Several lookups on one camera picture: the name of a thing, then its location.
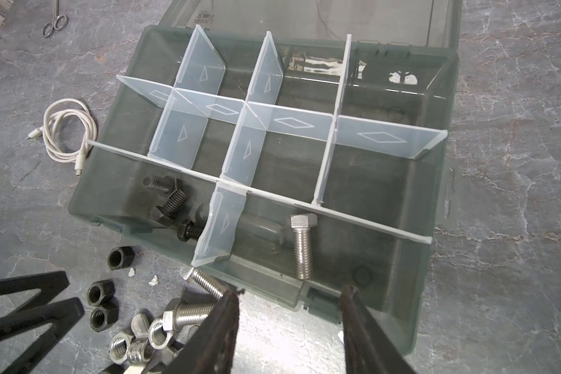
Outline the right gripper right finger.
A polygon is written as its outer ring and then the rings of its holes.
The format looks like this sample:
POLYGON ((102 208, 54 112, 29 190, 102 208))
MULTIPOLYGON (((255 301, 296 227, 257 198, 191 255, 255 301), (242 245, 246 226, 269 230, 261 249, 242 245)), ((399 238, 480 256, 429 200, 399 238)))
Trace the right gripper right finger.
POLYGON ((344 286, 340 307, 347 373, 414 372, 367 310, 358 288, 344 286))

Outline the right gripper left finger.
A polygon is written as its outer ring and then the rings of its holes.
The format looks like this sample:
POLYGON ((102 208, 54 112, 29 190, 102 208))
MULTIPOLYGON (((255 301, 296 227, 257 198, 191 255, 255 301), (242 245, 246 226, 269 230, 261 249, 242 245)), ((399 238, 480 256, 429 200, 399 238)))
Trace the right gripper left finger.
POLYGON ((226 291, 165 373, 229 373, 239 328, 239 299, 226 291))

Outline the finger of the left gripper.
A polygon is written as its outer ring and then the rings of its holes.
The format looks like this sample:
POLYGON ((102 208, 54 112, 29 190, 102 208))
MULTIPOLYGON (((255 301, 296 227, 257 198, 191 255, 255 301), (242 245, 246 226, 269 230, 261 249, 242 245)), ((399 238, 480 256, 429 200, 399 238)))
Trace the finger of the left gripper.
POLYGON ((47 305, 69 285, 70 281, 65 271, 11 277, 0 280, 0 296, 38 290, 39 293, 16 309, 23 311, 47 305))
POLYGON ((25 352, 4 370, 5 373, 29 373, 79 322, 85 310, 78 298, 41 305, 0 318, 0 342, 44 325, 46 330, 25 352))

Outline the black hex bolt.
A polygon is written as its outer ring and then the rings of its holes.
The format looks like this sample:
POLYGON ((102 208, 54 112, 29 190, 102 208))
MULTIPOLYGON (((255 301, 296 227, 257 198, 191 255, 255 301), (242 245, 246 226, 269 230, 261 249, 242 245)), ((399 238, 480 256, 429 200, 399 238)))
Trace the black hex bolt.
POLYGON ((179 228, 177 230, 177 238, 181 242, 188 242, 190 239, 198 241, 203 232, 203 227, 200 227, 193 221, 187 219, 179 225, 179 228))
POLYGON ((188 200, 189 196, 186 193, 180 189, 176 190, 168 197, 163 206, 156 206, 151 210, 151 217, 158 224, 170 227, 188 200))
POLYGON ((160 194, 171 194, 177 189, 175 179, 171 177, 160 177, 155 175, 147 175, 143 178, 143 186, 145 188, 158 191, 160 194))

